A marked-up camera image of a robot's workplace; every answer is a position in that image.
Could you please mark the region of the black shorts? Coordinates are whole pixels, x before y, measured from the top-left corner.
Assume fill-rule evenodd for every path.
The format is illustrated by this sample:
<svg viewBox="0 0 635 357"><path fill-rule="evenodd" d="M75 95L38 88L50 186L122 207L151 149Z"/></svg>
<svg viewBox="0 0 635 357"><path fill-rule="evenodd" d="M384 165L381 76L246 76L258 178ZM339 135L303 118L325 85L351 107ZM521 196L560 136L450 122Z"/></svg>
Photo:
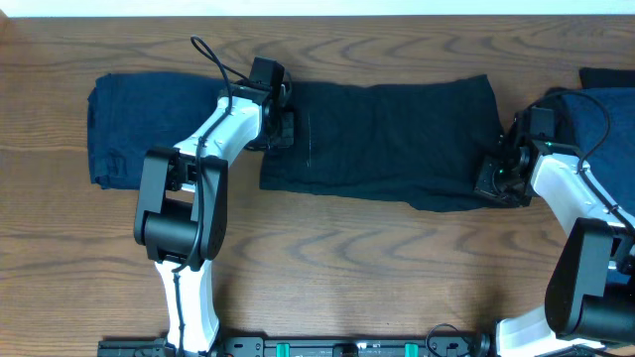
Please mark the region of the black shorts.
<svg viewBox="0 0 635 357"><path fill-rule="evenodd" d="M295 141L265 153L263 189L400 201L434 212L495 204L474 191L503 134L484 74L368 87L297 82L290 105Z"/></svg>

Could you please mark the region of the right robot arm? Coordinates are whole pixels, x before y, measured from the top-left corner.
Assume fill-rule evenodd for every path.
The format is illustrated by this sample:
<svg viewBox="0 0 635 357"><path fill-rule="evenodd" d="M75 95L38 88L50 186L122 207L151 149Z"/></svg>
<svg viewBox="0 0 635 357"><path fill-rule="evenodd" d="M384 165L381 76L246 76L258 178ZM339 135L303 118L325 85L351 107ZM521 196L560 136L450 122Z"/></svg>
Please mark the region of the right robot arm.
<svg viewBox="0 0 635 357"><path fill-rule="evenodd" d="M543 305L495 328L498 356L599 356L634 342L634 217L601 186L553 110L518 113L499 153L484 158L476 194L526 206L541 197L568 239Z"/></svg>

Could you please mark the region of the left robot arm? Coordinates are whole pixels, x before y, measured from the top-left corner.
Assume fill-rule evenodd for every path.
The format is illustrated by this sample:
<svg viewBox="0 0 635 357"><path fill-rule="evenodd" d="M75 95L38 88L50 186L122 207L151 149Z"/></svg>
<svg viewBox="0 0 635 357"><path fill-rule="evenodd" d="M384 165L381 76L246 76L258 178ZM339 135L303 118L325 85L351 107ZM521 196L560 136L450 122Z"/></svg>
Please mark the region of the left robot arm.
<svg viewBox="0 0 635 357"><path fill-rule="evenodd" d="M273 59L257 57L230 83L209 118L171 147L145 156L134 223L162 279L170 327L159 352L205 356L216 340L212 261L227 228L228 170L243 150L287 149L294 114L292 81Z"/></svg>

